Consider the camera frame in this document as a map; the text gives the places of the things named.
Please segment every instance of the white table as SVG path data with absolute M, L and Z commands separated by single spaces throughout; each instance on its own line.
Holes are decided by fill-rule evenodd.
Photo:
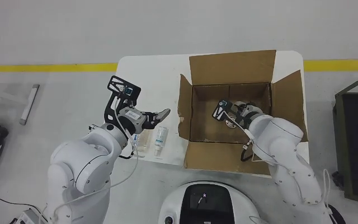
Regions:
M 153 112 L 166 108 L 171 109 L 170 115 L 153 131 L 153 139 L 148 150 L 139 153 L 140 156 L 144 156 L 140 158 L 141 160 L 183 165 L 188 141 L 178 135 L 177 102 L 180 74 L 183 74 L 191 82 L 189 56 L 193 55 L 199 54 L 129 56 L 122 58 L 118 63 L 116 75 L 142 88 L 136 106 L 139 110 Z M 302 56 L 294 51 L 276 52 L 273 83 L 299 69 L 302 77 L 304 119 L 307 127 Z M 160 125 L 169 128 L 169 134 L 161 156 L 156 157 L 154 156 L 154 138 Z M 299 143 L 297 150 L 309 162 L 308 142 Z M 130 151 L 131 147 L 127 146 L 123 154 L 128 155 Z

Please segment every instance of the cardboard box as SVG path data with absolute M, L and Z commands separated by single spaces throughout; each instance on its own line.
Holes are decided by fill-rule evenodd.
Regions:
M 269 174 L 265 163 L 241 162 L 248 138 L 240 129 L 211 117 L 221 99 L 253 102 L 297 125 L 307 141 L 300 71 L 271 83 L 275 56 L 275 50 L 263 50 L 189 57 L 192 85 L 181 75 L 178 101 L 179 136 L 189 140 L 186 168 Z

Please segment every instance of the plastic bottle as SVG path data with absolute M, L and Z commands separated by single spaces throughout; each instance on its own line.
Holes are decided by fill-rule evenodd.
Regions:
M 155 142 L 155 150 L 154 150 L 154 155 L 155 156 L 160 156 L 161 152 L 164 148 L 164 145 L 166 143 L 167 137 L 168 137 L 168 132 L 169 129 L 166 127 L 159 127 L 158 133 L 157 133 L 157 137 L 156 137 L 156 142 Z
M 143 130 L 140 134 L 136 134 L 133 138 L 134 144 L 136 145 L 139 152 L 147 150 L 148 142 L 152 136 L 152 130 Z

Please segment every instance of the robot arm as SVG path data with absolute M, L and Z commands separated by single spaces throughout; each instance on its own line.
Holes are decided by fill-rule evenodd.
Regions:
M 283 201 L 293 212 L 293 223 L 332 223 L 316 176 L 296 151 L 303 132 L 291 122 L 265 115 L 252 104 L 222 100 L 213 117 L 240 125 L 253 142 L 253 152 L 268 163 Z
M 118 157 L 133 155 L 132 152 L 129 157 L 121 156 L 128 143 L 126 130 L 132 135 L 140 134 L 143 129 L 154 129 L 170 113 L 170 109 L 160 113 L 136 109 L 140 88 L 118 77 L 112 76 L 108 89 L 112 95 L 105 110 L 106 123 L 91 129 L 82 139 L 61 144 L 51 156 L 48 169 L 50 223 L 103 223 L 114 162 Z

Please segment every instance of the yellow line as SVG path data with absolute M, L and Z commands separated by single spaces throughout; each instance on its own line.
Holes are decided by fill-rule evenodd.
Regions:
M 41 64 L 1 66 L 0 72 L 116 72 L 117 63 L 102 64 Z M 305 60 L 305 72 L 347 72 L 358 71 L 355 60 Z
M 358 71 L 358 60 L 305 60 L 305 72 Z
M 0 72 L 116 72 L 117 63 L 0 66 Z

